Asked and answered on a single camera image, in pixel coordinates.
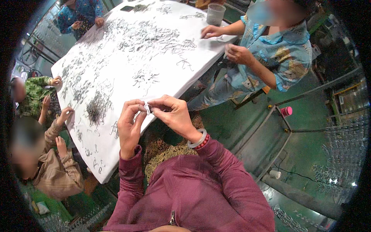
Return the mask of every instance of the ruffled collar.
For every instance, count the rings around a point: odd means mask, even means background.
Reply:
[[[261,35],[264,32],[264,30],[266,29],[266,26],[261,26],[255,23],[253,29],[254,29],[253,34],[254,34],[254,37],[256,38],[257,36]],[[282,32],[277,32],[277,33],[274,33],[273,35],[259,36],[259,39],[261,41],[265,41],[270,44],[276,44],[279,41],[281,41],[281,39],[289,43],[292,43],[292,44],[303,44],[303,43],[306,43],[309,38],[310,38],[310,35],[306,29],[305,20],[302,23],[295,25],[293,27],[287,28],[286,30]]]

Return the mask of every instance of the blue cartoon pajamas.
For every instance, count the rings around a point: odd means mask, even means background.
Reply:
[[[273,35],[262,36],[266,26],[241,16],[245,32],[240,46],[246,47],[254,57],[276,76],[277,89],[286,92],[301,80],[312,64],[312,47],[306,22]],[[236,65],[227,74],[212,83],[200,95],[187,103],[189,111],[202,110],[262,89],[266,84],[249,67]]]

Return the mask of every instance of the green camouflage shirt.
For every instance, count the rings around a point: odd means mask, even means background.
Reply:
[[[55,88],[46,89],[48,76],[32,77],[26,80],[26,98],[19,103],[19,117],[29,116],[39,120],[42,99],[55,91]]]

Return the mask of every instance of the maroon zip jacket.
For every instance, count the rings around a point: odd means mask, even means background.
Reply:
[[[210,139],[198,156],[161,163],[143,195],[142,148],[119,161],[120,191],[104,231],[149,231],[173,225],[196,231],[275,230],[274,214],[242,163]]]

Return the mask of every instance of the jacket zipper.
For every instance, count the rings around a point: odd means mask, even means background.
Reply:
[[[172,212],[171,212],[171,219],[170,219],[170,221],[169,221],[169,225],[173,225],[174,224],[174,222],[175,222],[175,211],[173,210]]]

